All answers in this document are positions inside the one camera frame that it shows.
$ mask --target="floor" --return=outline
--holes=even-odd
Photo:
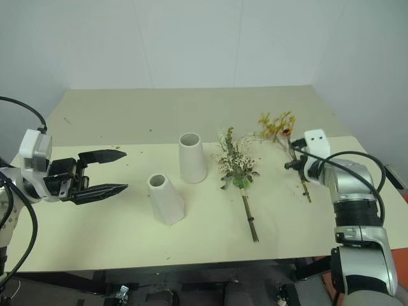
[[[142,287],[129,294],[129,306],[144,305],[146,294],[161,288],[171,288],[180,296],[181,306],[222,306],[222,285],[231,279],[239,280],[250,294],[255,306],[276,305],[276,285],[291,282],[291,267],[288,265],[247,265],[240,268],[212,268],[206,270],[184,270],[178,272],[140,273],[136,269],[107,271],[106,281],[113,283],[138,282]],[[93,272],[77,272],[82,277],[92,278]],[[210,288],[202,283],[210,283]],[[7,290],[15,292],[18,286],[12,280]],[[330,298],[320,277],[296,283],[302,306],[331,305]],[[56,286],[22,281],[13,299],[13,305],[39,306],[103,306],[103,298]]]

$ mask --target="beige tabletop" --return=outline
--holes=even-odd
[[[254,131],[260,112],[288,109],[297,114],[297,135],[323,128],[328,136],[337,136],[330,138],[332,152],[363,151],[354,137],[342,136],[347,130],[310,87],[67,92],[48,120],[54,143],[65,145],[53,148],[53,159],[119,147],[126,157],[92,164],[86,174],[91,185],[126,183],[129,187],[104,201],[80,206],[36,203],[38,239],[20,270],[95,270],[329,254],[336,245],[329,192],[308,184],[309,203],[297,173],[283,169],[288,156],[279,146],[252,143],[261,173],[248,188],[257,244],[252,241],[239,190],[219,189],[221,174],[215,161],[219,148],[214,143],[204,145],[209,173],[203,182],[186,184],[179,177],[179,134],[195,131],[212,141],[221,128],[234,125],[242,133]],[[125,145],[132,142],[144,144]],[[373,162],[350,159],[367,165],[378,182],[379,170]],[[153,173],[167,174],[186,202],[186,217],[173,226],[154,219],[146,184]],[[401,230],[408,205],[389,182],[382,196],[391,248],[408,247]],[[23,209],[6,268],[24,252],[30,232],[31,222]]]
[[[214,142],[224,128],[249,133],[261,113],[288,110],[297,118],[294,137],[320,128],[327,136],[351,135],[311,86],[73,90],[47,122],[56,146],[176,143],[187,131]]]

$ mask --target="white vase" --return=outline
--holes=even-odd
[[[172,225],[184,218],[184,201],[165,174],[153,174],[147,186],[156,219]]]
[[[207,176],[203,144],[200,136],[186,133],[178,139],[180,177],[187,183],[201,182]]]

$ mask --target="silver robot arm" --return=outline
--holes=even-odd
[[[321,129],[307,131],[298,143],[302,143],[303,151],[310,154],[323,159],[330,156],[330,145]],[[341,244],[331,250],[331,277],[335,289],[345,294],[344,305],[401,305],[394,298],[397,273],[372,191],[332,164],[324,163],[320,173],[321,160],[310,156],[301,160],[305,178],[330,190],[336,215],[335,239]],[[331,161],[373,184],[369,171],[362,164],[345,159]]]
[[[128,186],[127,184],[101,184],[89,187],[89,177],[84,175],[88,164],[109,163],[126,156],[124,152],[96,150],[79,153],[79,159],[65,158],[51,162],[51,148],[51,136],[28,129],[18,151],[21,168],[0,164],[0,219],[7,216],[7,220],[0,228],[0,293],[13,275],[13,273],[5,273],[4,267],[7,260],[7,246],[17,225],[18,215],[22,207],[26,206],[21,198],[27,205],[40,200],[72,201],[81,205],[118,194]],[[36,231],[33,229],[34,241],[35,236]],[[32,246],[27,249],[24,259],[31,248]]]

